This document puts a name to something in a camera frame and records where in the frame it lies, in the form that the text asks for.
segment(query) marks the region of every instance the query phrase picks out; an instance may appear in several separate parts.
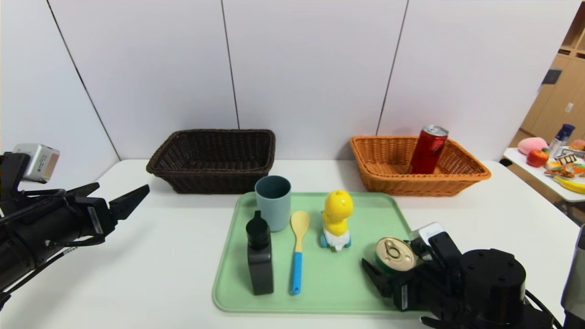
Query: spoon with blue handle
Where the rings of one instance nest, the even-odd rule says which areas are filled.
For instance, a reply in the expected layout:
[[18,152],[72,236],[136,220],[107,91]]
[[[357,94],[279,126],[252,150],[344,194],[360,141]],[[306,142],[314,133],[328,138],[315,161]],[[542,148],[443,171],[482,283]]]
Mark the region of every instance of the spoon with blue handle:
[[291,294],[301,293],[301,276],[302,276],[302,237],[304,237],[311,217],[306,211],[295,211],[291,216],[291,226],[294,235],[297,237],[297,242],[294,247],[294,263],[292,267],[292,285]]

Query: wicker basket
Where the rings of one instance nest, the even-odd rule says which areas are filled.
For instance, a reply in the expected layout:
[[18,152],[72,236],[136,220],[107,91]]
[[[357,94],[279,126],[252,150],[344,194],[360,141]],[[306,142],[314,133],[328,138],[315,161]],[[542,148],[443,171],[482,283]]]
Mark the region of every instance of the wicker basket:
[[178,131],[154,153],[146,171],[177,193],[243,194],[268,175],[275,144],[270,130]]
[[395,196],[454,196],[490,171],[448,139],[433,174],[408,174],[417,136],[357,136],[351,145],[362,182],[372,192]]

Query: blue cup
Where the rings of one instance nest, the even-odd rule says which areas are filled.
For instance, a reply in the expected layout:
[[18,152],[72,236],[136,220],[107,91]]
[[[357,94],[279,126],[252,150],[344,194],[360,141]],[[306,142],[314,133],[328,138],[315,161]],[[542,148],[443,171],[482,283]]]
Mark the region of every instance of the blue cup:
[[284,177],[262,177],[256,186],[256,203],[260,216],[271,232],[278,232],[288,226],[291,218],[291,183]]

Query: red apple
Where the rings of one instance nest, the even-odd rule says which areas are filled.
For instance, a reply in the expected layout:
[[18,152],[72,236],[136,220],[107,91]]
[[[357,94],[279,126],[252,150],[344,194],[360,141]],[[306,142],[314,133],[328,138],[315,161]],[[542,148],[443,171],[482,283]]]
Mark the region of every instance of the red apple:
[[542,167],[548,161],[548,153],[543,150],[532,150],[526,156],[526,163],[532,167]]

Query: blue handle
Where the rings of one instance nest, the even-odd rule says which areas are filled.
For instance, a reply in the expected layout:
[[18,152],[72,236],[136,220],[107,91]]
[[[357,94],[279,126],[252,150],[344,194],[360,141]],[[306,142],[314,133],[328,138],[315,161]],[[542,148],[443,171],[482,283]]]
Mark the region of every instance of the blue handle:
[[302,252],[294,253],[294,265],[292,267],[292,287],[291,294],[301,293],[301,275],[302,275]]

